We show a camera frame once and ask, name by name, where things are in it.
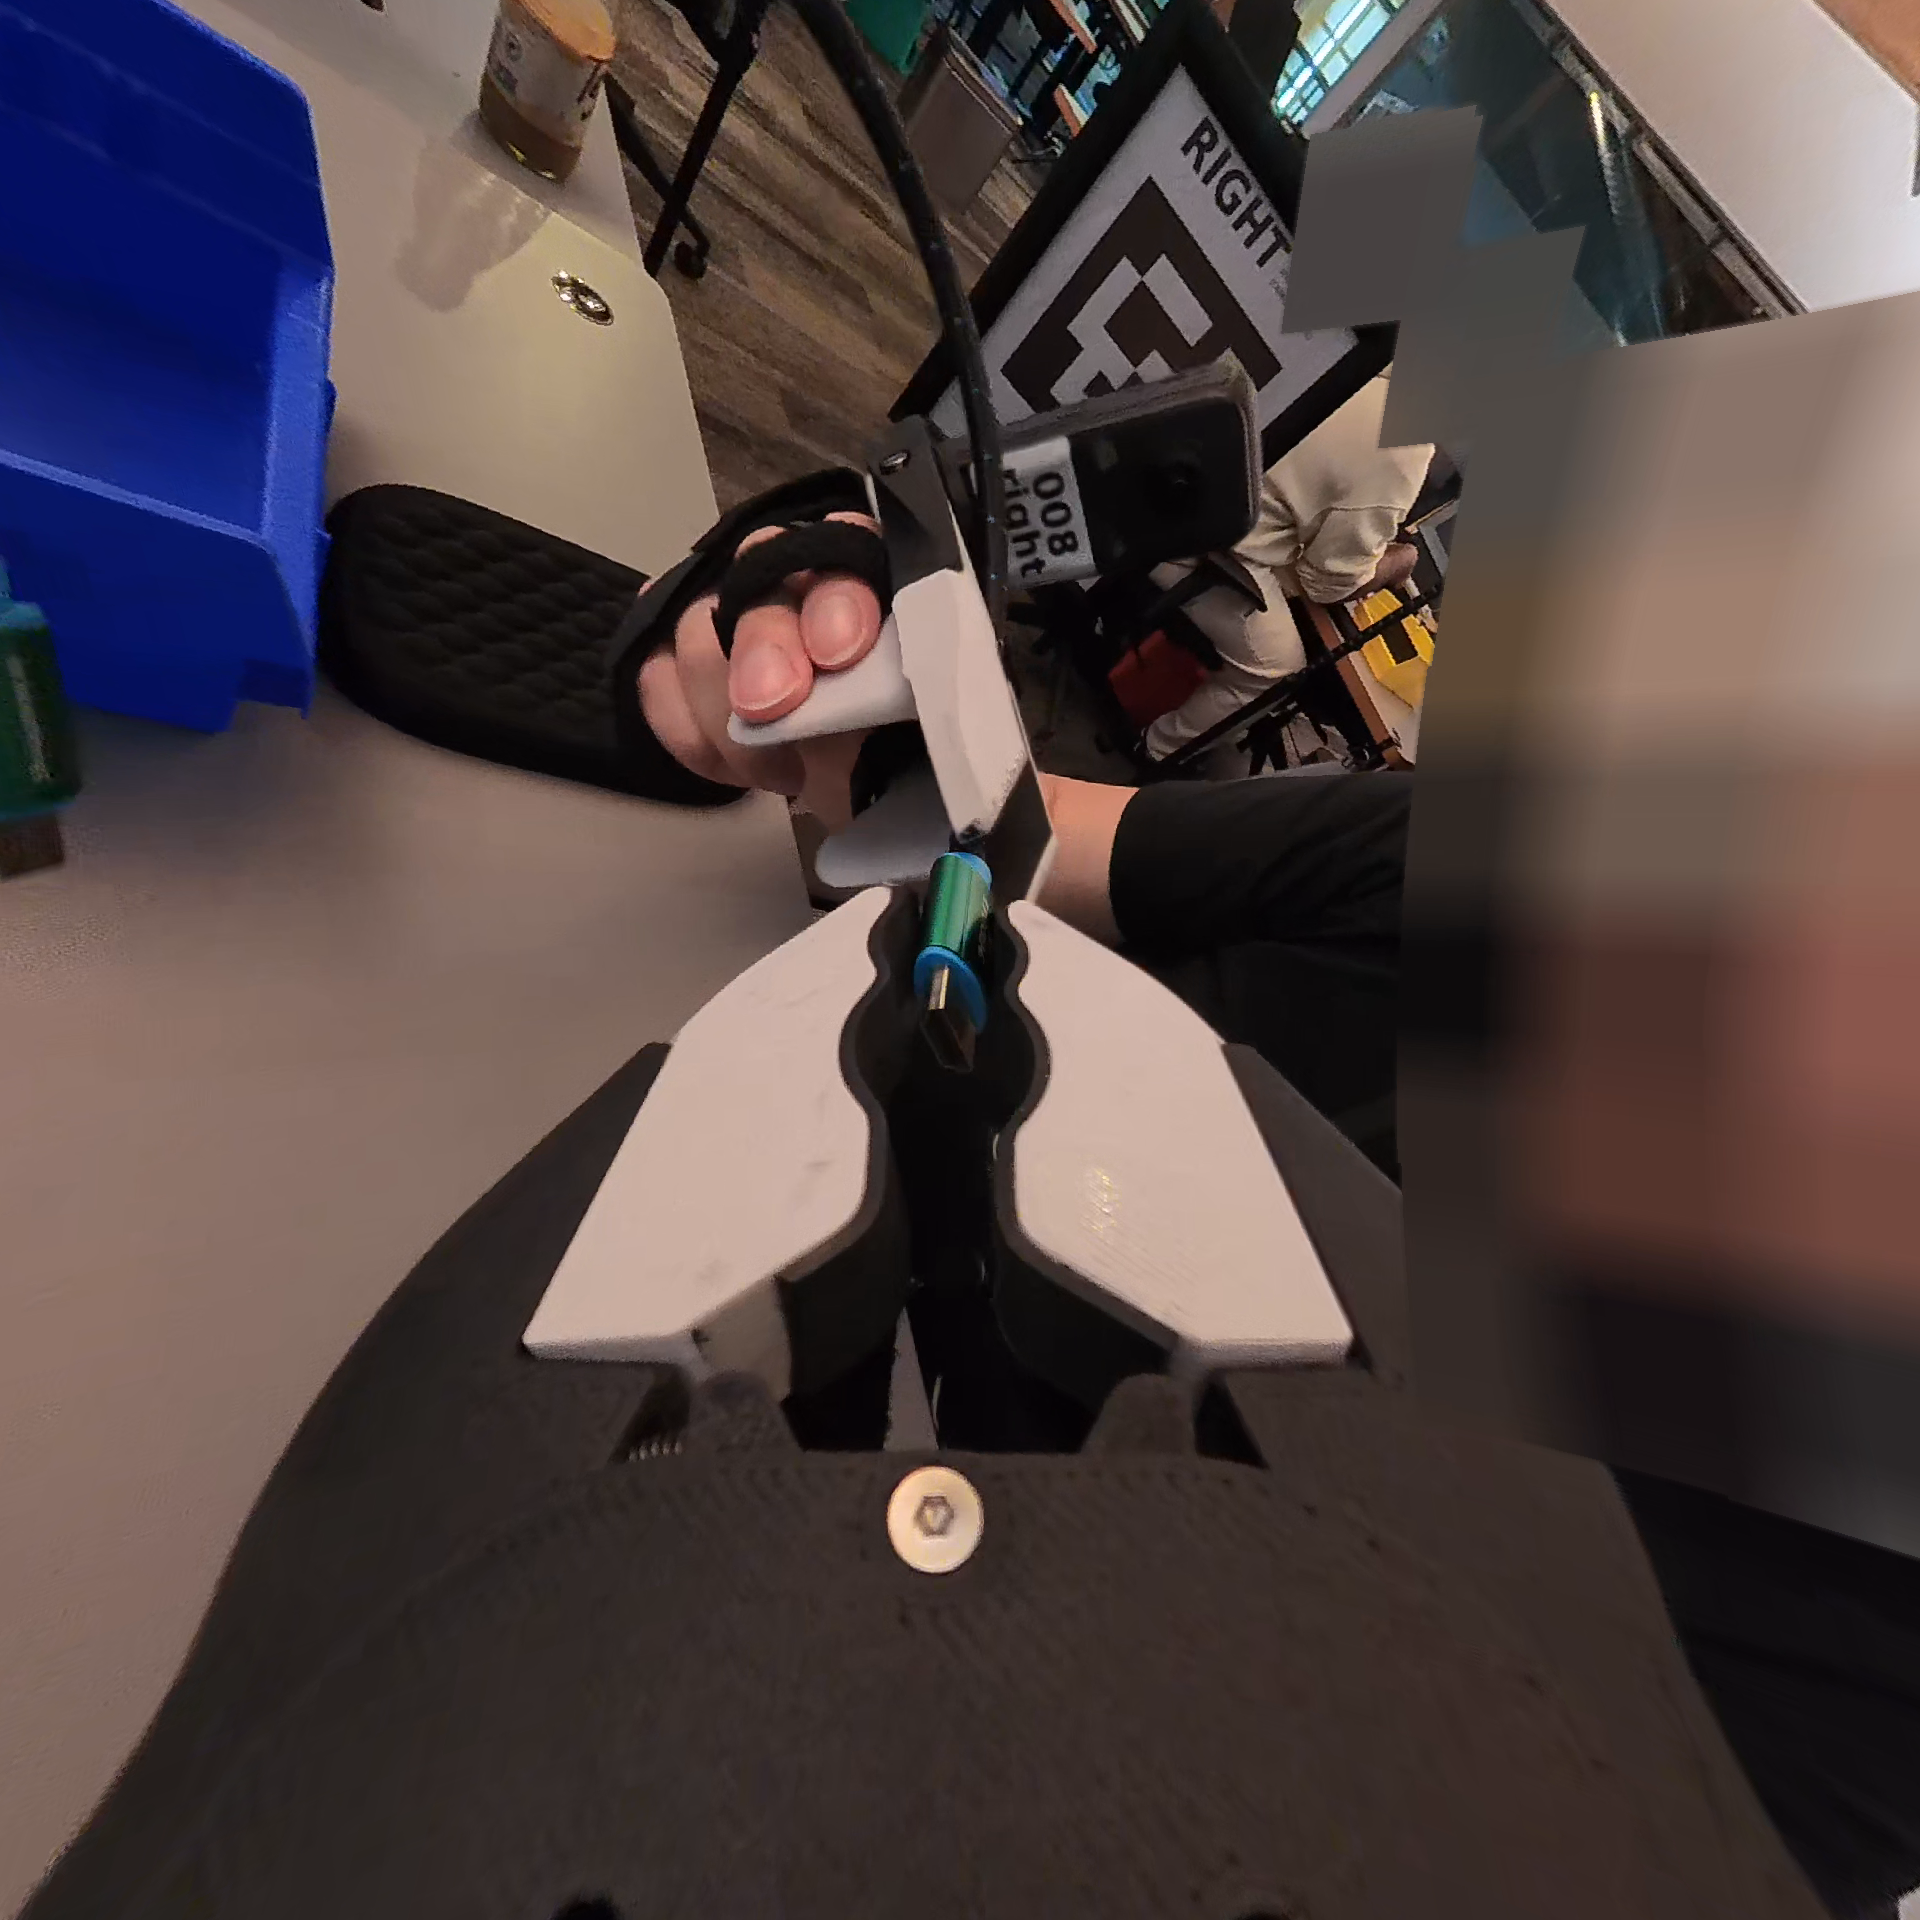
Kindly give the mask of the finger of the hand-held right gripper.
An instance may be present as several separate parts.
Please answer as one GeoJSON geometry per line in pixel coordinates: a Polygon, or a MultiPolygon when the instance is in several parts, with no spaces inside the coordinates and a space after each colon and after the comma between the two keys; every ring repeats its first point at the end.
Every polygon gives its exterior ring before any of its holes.
{"type": "Polygon", "coordinates": [[[925,886],[952,850],[945,804],[935,780],[896,780],[877,802],[828,834],[814,857],[822,888],[925,886]]]}
{"type": "Polygon", "coordinates": [[[892,625],[952,839],[983,858],[996,901],[1034,901],[1055,822],[980,589],[969,574],[912,582],[892,625]]]}

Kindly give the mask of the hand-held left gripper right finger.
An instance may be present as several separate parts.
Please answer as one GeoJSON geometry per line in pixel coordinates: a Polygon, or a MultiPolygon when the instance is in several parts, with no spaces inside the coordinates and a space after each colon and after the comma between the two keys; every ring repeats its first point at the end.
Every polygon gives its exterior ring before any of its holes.
{"type": "Polygon", "coordinates": [[[994,1317],[1094,1418],[1126,1380],[1323,1372],[1355,1325],[1225,1041],[1043,904],[1002,911],[1032,1077],[994,1144],[994,1317]]]}

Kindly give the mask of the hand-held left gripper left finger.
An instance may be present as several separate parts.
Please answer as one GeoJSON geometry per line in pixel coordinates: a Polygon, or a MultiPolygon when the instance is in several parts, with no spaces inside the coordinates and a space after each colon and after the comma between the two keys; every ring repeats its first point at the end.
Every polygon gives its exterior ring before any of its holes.
{"type": "Polygon", "coordinates": [[[822,1401],[892,1353],[910,1206],[887,1101],[910,1055],[912,930],[912,888],[864,888],[682,1023],[525,1357],[822,1401]]]}

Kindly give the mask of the blue plastic bin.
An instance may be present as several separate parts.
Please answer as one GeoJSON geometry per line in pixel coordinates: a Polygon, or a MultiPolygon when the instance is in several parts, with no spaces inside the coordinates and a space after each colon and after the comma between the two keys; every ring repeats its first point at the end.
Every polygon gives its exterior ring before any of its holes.
{"type": "Polygon", "coordinates": [[[5,568],[79,705],[309,710],[333,287],[290,75],[174,4],[5,4],[5,568]]]}

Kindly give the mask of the person's right forearm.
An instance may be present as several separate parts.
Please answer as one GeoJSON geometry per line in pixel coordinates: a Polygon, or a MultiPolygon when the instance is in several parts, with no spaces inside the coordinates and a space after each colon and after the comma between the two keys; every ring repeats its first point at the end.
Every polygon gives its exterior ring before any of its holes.
{"type": "Polygon", "coordinates": [[[1038,785],[1055,829],[1055,857],[1034,901],[1081,935],[1117,947],[1111,858],[1122,813],[1139,792],[1065,776],[1038,776],[1038,785]]]}

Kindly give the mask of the person's right hand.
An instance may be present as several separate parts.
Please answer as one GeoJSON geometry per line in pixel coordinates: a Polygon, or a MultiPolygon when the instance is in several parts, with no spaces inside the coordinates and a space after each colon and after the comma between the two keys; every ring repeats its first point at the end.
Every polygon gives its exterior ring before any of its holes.
{"type": "Polygon", "coordinates": [[[864,733],[748,746],[731,723],[768,731],[808,705],[822,682],[860,668],[887,625],[889,600],[864,574],[789,568],[743,608],[731,645],[717,639],[721,589],[696,589],[668,639],[633,666],[636,715],[665,754],[717,785],[784,794],[828,834],[855,822],[864,733]]]}

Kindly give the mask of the black framed marker sign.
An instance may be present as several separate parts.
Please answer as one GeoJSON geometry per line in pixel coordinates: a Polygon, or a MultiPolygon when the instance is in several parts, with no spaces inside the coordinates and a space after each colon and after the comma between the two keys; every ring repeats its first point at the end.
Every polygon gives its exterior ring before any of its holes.
{"type": "Polygon", "coordinates": [[[1286,330],[1305,139],[1207,4],[1170,4],[973,287],[1002,428],[1232,360],[1279,461],[1396,330],[1286,330]]]}

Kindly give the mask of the black textured wrist rest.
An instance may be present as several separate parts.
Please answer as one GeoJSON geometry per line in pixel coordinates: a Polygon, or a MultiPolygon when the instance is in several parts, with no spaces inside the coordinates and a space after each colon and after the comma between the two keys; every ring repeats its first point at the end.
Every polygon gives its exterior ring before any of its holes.
{"type": "Polygon", "coordinates": [[[623,799],[740,802],[668,755],[620,676],[645,574],[415,486],[355,490],[326,531],[320,668],[369,717],[623,799]]]}

